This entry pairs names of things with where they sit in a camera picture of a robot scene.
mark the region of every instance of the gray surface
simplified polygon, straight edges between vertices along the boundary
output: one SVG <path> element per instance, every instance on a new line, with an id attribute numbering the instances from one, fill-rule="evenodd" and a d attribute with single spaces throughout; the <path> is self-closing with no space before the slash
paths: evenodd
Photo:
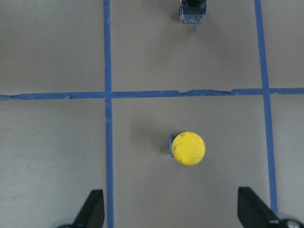
<path id="1" fill-rule="evenodd" d="M 114 100 L 116 227 L 241 227 L 238 186 L 269 204 L 263 98 Z M 196 166 L 168 157 L 168 135 L 200 134 Z"/>
<path id="2" fill-rule="evenodd" d="M 111 1 L 113 90 L 261 87 L 254 1 L 212 0 L 200 25 L 178 13 L 178 0 Z"/>
<path id="3" fill-rule="evenodd" d="M 1 0 L 0 93 L 104 89 L 101 0 Z"/>
<path id="4" fill-rule="evenodd" d="M 271 87 L 304 87 L 304 1 L 262 1 Z"/>
<path id="5" fill-rule="evenodd" d="M 303 95 L 273 95 L 278 208 L 304 221 Z"/>
<path id="6" fill-rule="evenodd" d="M 0 227 L 50 228 L 73 220 L 105 189 L 104 102 L 0 103 Z"/>

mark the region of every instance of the yellow disc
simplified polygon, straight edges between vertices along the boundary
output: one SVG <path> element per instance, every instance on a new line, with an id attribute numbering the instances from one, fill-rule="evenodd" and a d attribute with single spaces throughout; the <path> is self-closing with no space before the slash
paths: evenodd
<path id="1" fill-rule="evenodd" d="M 205 156 L 204 140 L 193 132 L 183 132 L 172 143 L 173 157 L 183 165 L 195 165 Z"/>

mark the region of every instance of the yellow circle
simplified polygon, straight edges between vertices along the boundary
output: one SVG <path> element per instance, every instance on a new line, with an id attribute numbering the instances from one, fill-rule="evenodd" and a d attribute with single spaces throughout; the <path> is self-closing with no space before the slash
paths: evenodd
<path id="1" fill-rule="evenodd" d="M 183 165 L 195 165 L 205 156 L 204 140 L 194 132 L 183 132 L 172 143 L 173 157 Z"/>

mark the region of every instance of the vertical blue tape strip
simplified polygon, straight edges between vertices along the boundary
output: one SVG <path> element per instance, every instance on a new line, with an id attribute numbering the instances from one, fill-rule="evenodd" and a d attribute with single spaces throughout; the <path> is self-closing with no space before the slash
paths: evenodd
<path id="1" fill-rule="evenodd" d="M 112 92 L 110 0 L 104 0 L 104 86 Z M 105 99 L 106 190 L 108 228 L 114 227 L 112 98 Z"/>
<path id="2" fill-rule="evenodd" d="M 260 66 L 261 66 L 263 98 L 264 98 L 268 175 L 269 175 L 269 187 L 270 187 L 270 206 L 272 211 L 277 212 L 277 196 L 276 196 L 276 182 L 275 182 L 276 170 L 275 170 L 275 159 L 274 159 L 274 150 L 273 150 L 270 89 L 268 82 L 264 29 L 263 29 L 262 9 L 261 9 L 260 0 L 255 0 L 255 9 L 256 9 L 256 22 L 257 22 L 256 28 L 257 28 L 257 38 L 258 38 L 258 47 L 259 47 L 259 55 L 260 55 Z"/>

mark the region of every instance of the concrete floor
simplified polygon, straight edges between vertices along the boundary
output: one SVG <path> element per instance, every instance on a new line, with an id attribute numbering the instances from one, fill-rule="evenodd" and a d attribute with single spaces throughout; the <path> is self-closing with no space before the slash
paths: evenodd
<path id="1" fill-rule="evenodd" d="M 261 88 L 254 1 L 210 0 L 200 25 L 179 24 L 178 4 L 111 1 L 113 91 Z M 303 8 L 262 1 L 270 87 L 304 87 Z M 0 21 L 0 94 L 104 91 L 102 0 L 2 0 Z M 271 105 L 278 209 L 304 221 L 303 95 Z M 72 221 L 106 189 L 104 100 L 0 110 L 0 227 Z M 206 143 L 193 167 L 167 154 L 183 131 Z M 117 228 L 240 228 L 238 186 L 269 205 L 262 95 L 114 99 L 113 142 Z"/>

